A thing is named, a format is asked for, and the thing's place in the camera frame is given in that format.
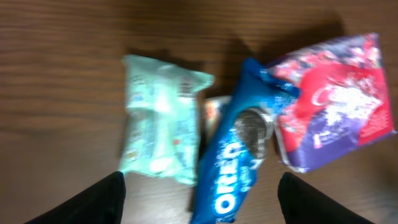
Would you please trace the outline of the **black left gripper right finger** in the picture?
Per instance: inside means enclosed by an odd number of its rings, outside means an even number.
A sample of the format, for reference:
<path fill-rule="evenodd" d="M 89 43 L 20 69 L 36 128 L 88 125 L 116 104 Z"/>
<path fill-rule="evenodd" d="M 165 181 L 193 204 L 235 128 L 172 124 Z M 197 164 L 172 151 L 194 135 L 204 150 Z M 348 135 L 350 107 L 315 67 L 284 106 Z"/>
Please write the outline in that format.
<path fill-rule="evenodd" d="M 290 172 L 282 175 L 277 197 L 286 224 L 373 224 Z"/>

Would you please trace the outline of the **orange tissue pack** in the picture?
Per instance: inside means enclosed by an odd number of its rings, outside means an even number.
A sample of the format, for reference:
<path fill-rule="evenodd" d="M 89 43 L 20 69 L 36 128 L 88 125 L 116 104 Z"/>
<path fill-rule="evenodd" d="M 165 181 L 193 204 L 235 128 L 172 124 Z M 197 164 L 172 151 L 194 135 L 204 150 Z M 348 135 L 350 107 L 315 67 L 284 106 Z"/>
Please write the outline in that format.
<path fill-rule="evenodd" d="M 217 96 L 205 100 L 205 136 L 209 141 L 214 135 L 231 96 Z"/>

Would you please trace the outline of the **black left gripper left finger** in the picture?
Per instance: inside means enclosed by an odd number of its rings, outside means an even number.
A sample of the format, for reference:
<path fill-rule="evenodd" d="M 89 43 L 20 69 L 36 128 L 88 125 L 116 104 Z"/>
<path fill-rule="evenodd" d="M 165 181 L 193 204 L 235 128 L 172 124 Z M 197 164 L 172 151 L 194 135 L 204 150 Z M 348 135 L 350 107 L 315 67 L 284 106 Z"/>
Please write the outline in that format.
<path fill-rule="evenodd" d="M 120 224 L 125 198 L 124 175 L 116 171 L 27 223 Z"/>

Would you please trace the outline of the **red purple Carefree pack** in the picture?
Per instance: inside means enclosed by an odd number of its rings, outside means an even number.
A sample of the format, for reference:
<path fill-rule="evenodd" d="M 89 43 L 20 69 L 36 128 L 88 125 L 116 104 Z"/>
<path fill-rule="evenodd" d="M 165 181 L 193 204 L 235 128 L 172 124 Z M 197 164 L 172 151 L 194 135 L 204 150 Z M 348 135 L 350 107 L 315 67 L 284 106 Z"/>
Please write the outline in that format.
<path fill-rule="evenodd" d="M 275 130 L 282 162 L 296 172 L 395 133 L 377 33 L 296 50 L 269 73 L 298 89 L 279 112 Z"/>

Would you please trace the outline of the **blue Oreo cookie pack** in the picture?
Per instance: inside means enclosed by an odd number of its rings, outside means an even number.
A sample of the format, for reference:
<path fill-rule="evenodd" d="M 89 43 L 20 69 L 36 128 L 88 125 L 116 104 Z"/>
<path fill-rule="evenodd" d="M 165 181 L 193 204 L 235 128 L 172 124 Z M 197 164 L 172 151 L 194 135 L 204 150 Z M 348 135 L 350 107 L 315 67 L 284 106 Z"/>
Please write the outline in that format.
<path fill-rule="evenodd" d="M 191 223 L 232 223 L 267 157 L 277 115 L 299 95 L 254 58 L 242 65 L 238 84 L 221 112 L 198 170 Z"/>

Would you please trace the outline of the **mint green wipes pack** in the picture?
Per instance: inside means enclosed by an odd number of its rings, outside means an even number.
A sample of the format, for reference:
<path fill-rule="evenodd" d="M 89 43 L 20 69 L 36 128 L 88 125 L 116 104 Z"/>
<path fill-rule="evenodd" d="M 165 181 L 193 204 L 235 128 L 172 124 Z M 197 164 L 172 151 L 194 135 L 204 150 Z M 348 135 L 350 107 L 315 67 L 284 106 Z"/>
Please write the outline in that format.
<path fill-rule="evenodd" d="M 119 171 L 194 185 L 200 145 L 198 92 L 213 75 L 127 55 L 127 130 Z"/>

